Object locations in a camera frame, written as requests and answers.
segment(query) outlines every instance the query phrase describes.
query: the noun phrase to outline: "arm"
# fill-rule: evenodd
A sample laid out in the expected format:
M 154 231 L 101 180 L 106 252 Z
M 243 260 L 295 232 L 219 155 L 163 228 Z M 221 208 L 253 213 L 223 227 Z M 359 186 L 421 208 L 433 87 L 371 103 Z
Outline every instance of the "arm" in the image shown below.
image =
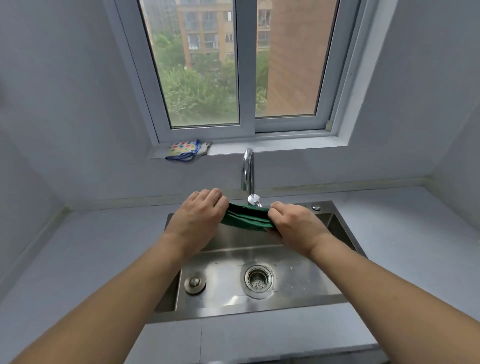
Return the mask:
M 123 363 L 182 264 L 212 239 L 228 207 L 218 189 L 193 193 L 160 240 L 70 311 L 12 364 Z
M 479 322 L 352 251 L 310 210 L 275 202 L 268 215 L 284 245 L 343 292 L 392 362 L 480 363 Z

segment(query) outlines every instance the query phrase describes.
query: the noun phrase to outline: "faucet spout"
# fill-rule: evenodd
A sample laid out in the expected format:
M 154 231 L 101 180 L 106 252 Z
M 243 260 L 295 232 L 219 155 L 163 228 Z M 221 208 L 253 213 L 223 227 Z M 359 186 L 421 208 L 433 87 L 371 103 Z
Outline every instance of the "faucet spout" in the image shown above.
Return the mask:
M 248 204 L 262 207 L 260 197 L 255 194 L 255 161 L 253 149 L 248 148 L 243 155 L 243 168 L 241 173 L 241 189 L 248 191 Z

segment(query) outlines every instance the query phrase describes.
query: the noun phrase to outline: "sink drain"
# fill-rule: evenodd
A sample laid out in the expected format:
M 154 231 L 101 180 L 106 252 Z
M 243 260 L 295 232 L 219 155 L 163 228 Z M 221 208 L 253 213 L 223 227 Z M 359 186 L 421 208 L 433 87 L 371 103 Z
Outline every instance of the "sink drain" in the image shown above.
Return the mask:
M 252 266 L 245 273 L 245 283 L 253 292 L 265 292 L 272 286 L 272 273 L 263 266 Z

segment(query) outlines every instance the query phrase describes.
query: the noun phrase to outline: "hand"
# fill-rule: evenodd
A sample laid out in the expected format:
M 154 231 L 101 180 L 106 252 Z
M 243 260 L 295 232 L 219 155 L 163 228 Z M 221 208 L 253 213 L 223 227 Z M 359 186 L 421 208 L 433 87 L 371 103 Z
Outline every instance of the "hand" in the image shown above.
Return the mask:
M 324 223 L 302 206 L 274 202 L 268 217 L 278 229 L 278 232 L 270 230 L 269 233 L 277 235 L 286 247 L 307 258 L 311 258 L 322 237 L 331 235 Z
M 218 188 L 194 192 L 173 215 L 160 241 L 179 249 L 188 259 L 212 240 L 228 206 Z

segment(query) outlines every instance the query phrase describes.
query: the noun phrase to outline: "forearm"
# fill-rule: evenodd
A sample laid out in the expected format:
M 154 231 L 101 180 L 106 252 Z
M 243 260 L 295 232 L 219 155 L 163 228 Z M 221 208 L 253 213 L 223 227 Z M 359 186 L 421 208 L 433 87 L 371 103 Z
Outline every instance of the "forearm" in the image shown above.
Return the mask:
M 183 257 L 158 242 L 69 312 L 13 363 L 123 363 Z
M 344 293 L 390 359 L 478 363 L 480 323 L 324 237 L 311 259 Z

